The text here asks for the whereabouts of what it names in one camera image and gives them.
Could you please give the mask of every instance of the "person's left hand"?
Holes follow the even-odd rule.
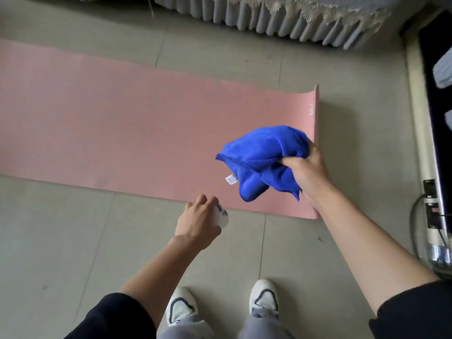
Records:
[[[177,222],[176,237],[187,238],[198,250],[207,248],[222,232],[222,229],[214,224],[217,205],[218,199],[215,196],[207,200],[204,194],[199,195],[195,204],[187,203]]]

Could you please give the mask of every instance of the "forearm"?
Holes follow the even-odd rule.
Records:
[[[438,279],[329,182],[322,183],[313,204],[375,313],[392,296]]]
[[[140,302],[158,326],[173,291],[198,253],[189,239],[174,237],[120,292]]]

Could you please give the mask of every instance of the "person's left arm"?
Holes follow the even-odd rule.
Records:
[[[155,337],[155,329],[182,275],[221,233],[214,224],[218,199],[187,203],[174,237],[119,293],[105,296],[66,338]]]

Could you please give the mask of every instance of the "person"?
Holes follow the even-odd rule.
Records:
[[[367,302],[375,338],[439,338],[452,333],[452,286],[418,262],[379,225],[360,212],[329,180],[318,148],[306,159],[286,157],[288,166],[318,210]],[[211,339],[212,328],[198,313],[193,296],[176,288],[200,251],[220,235],[213,224],[216,197],[200,195],[187,203],[174,237],[118,293],[105,296],[66,337],[155,338],[166,313],[169,325],[159,339]],[[250,316],[240,339],[289,339],[279,323],[275,286],[257,281]]]

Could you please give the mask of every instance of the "white bottle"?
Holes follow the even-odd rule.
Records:
[[[217,207],[215,207],[214,224],[221,227],[221,229],[223,230],[228,223],[229,216],[227,214],[227,211],[222,207],[222,205],[218,204]]]

